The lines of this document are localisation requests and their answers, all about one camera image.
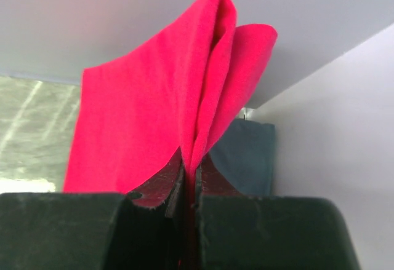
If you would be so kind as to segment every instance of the folded cloth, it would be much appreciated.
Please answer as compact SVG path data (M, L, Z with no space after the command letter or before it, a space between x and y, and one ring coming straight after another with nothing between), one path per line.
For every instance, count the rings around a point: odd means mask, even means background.
M275 154L275 126L235 119L209 150L215 168L239 192L269 196Z
M195 169L250 99L277 37L235 25L231 0L197 0L133 52L85 69L63 190L126 193L180 146L194 191Z

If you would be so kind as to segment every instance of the fabric fold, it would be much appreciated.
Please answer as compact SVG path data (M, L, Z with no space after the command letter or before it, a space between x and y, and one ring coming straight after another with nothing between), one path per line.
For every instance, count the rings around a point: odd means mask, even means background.
M231 0L197 0L131 53L85 69L65 192L126 193L180 146L188 189L202 157L250 99L276 31L236 28Z

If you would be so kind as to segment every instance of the red fabric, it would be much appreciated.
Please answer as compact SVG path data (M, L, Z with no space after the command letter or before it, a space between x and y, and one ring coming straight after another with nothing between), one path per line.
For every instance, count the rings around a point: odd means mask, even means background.
M276 41L268 25L236 28L231 0L197 0L133 52L82 76L65 192L126 193L180 146L187 186L250 99Z

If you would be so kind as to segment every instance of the pink fabric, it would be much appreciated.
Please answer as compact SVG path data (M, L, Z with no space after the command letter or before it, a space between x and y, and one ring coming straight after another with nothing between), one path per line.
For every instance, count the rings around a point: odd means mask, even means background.
M180 146L194 191L195 169L250 99L276 37L268 25L236 28L231 0L197 0L133 52L86 69L63 190L126 193Z

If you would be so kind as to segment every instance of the white wall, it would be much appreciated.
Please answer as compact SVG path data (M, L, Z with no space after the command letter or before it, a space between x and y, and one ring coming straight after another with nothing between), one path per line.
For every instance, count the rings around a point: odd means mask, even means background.
M0 0L0 75L78 84L134 50L194 0ZM394 21L394 0L233 0L238 24L279 32L256 108Z
M394 25L251 119L277 126L276 193L333 200L363 269L394 269Z

